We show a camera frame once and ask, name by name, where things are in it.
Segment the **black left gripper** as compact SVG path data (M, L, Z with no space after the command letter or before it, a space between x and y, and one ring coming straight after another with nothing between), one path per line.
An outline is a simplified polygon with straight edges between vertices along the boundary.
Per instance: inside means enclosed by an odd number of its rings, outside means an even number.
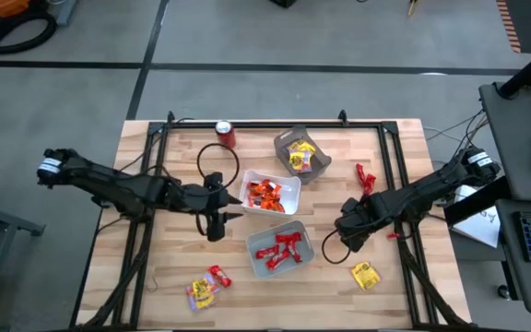
M228 195L221 172L212 172L205 176L203 185L188 184L186 204L189 213L195 216L196 228L209 242L217 242L224 237L225 222L243 216L242 213L236 212L218 212L228 204L242 204L237 197Z

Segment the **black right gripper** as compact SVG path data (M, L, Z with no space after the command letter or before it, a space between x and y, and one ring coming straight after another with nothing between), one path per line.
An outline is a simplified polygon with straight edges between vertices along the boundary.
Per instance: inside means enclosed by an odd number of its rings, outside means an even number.
M349 198L340 209L341 216L334 222L340 241L353 253L357 253L368 238L379 230L368 210L367 200L367 197Z

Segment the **white plastic bin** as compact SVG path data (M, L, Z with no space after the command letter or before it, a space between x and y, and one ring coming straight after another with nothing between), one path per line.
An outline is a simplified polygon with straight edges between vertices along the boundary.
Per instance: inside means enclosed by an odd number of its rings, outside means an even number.
M268 179L270 182L280 184L282 189L279 196L276 196L277 201L284 207L285 212L279 213L264 208L256 208L248 206L247 183L250 181L262 182ZM294 177L279 177L274 175L262 174L255 171L247 171L243 176L242 189L240 199L242 200L242 208L246 212L253 212L257 214L265 214L272 217L290 217L293 216L299 207L301 195L301 180Z

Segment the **light grey plastic bin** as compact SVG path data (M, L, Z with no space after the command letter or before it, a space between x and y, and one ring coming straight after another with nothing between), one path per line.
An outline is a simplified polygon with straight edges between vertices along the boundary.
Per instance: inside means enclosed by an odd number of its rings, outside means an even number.
M281 264L280 267L273 271L269 271L266 267L264 259L258 260L255 255L259 249L264 249L267 246L275 244L275 236L278 234L291 234L297 231L302 236L302 241L297 245L298 253L301 255L302 262L295 263L292 258ZM294 220L285 224L278 225L264 231L257 232L251 235L246 241L246 248L251 257L251 263L254 273L258 278L268 279L283 272L290 271L296 267L308 265L315 258L315 251L313 249L311 240L308 236L304 224L299 220Z

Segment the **red soda can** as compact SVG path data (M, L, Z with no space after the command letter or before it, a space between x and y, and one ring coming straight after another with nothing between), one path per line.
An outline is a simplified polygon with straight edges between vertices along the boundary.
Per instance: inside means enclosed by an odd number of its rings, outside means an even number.
M234 126L231 122L226 120L220 120L215 124L215 131L218 137L218 141L228 148L236 147L236 136Z

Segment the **black desk base bar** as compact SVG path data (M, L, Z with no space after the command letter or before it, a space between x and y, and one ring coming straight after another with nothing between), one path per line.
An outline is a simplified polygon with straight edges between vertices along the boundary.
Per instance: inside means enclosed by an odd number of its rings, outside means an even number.
M477 190L474 194L453 203L444 209L447 224L452 227L456 223L495 205L499 199L511 197L510 187L505 176Z

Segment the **white paper sheet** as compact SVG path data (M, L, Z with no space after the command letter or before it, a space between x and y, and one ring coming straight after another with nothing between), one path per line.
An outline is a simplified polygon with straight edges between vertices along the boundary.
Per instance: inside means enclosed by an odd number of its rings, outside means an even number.
M457 222L450 229L494 249L499 246L501 222L494 206Z

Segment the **grey metal stand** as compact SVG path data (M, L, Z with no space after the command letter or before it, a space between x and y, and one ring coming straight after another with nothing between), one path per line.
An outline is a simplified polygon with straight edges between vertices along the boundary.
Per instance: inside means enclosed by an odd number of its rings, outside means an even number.
M56 23L58 26L67 26L77 6L78 0L59 0L54 4Z

